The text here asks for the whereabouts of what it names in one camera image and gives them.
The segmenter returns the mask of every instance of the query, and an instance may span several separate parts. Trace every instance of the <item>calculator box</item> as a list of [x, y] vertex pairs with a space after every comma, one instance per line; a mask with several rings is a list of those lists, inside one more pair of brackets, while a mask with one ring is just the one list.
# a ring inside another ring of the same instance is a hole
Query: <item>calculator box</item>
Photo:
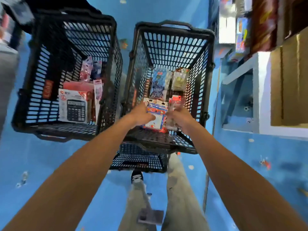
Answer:
[[93, 92], [59, 89], [59, 121], [88, 123]]

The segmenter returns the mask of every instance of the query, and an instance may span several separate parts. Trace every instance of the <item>floor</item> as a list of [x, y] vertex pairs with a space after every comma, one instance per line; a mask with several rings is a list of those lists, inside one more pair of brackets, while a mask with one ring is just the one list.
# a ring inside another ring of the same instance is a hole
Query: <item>floor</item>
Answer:
[[[139, 21], [160, 22], [165, 19], [184, 21], [194, 27], [206, 28], [208, 18], [208, 0], [88, 0], [104, 14], [112, 15], [117, 21], [119, 39], [127, 39], [128, 50], [123, 51], [123, 72], [128, 69], [128, 53], [132, 46], [134, 25]], [[6, 121], [0, 142], [0, 229], [32, 196], [41, 183], [70, 155], [85, 142], [71, 140], [67, 143], [54, 143], [39, 140], [33, 135], [14, 132], [10, 121], [17, 101], [17, 91], [21, 88], [25, 74], [29, 48], [26, 42], [20, 51], [20, 63], [16, 81], [11, 92]], [[210, 95], [210, 119], [207, 129], [225, 147], [230, 149], [256, 171], [268, 179], [279, 192], [299, 211], [308, 222], [307, 198], [297, 192], [297, 187], [305, 187], [308, 178], [308, 142], [286, 140], [272, 136], [261, 136], [222, 130], [221, 89], [218, 84], [225, 76], [219, 69], [213, 73]], [[272, 170], [262, 168], [260, 155], [268, 157]], [[203, 204], [206, 169], [198, 155], [181, 154], [187, 177], [200, 206]], [[27, 184], [16, 188], [22, 173], [29, 172]], [[165, 210], [167, 206], [166, 175], [144, 174], [147, 192], [152, 193], [150, 203], [153, 209]], [[125, 211], [130, 189], [130, 172], [111, 171], [102, 182], [97, 194], [88, 207], [76, 230], [116, 230]], [[213, 231], [237, 230], [232, 218], [225, 209], [217, 191], [210, 182], [206, 216]]]

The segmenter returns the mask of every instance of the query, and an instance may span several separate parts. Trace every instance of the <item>sneaker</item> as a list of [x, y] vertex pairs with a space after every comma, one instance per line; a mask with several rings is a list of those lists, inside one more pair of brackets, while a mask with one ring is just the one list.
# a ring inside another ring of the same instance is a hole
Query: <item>sneaker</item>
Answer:
[[140, 170], [134, 170], [131, 176], [131, 181], [132, 183], [143, 181], [142, 172]]

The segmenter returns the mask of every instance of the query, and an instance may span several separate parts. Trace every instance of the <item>light gray pants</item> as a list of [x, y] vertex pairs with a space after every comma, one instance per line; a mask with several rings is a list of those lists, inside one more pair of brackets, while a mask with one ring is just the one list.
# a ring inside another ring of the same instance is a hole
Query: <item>light gray pants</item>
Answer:
[[[162, 231], [209, 231], [207, 221], [197, 198], [190, 187], [184, 167], [178, 156], [170, 156], [168, 167], [167, 212]], [[138, 223], [142, 208], [150, 208], [143, 182], [133, 183], [129, 193], [125, 214], [118, 231], [153, 231], [155, 225]]]

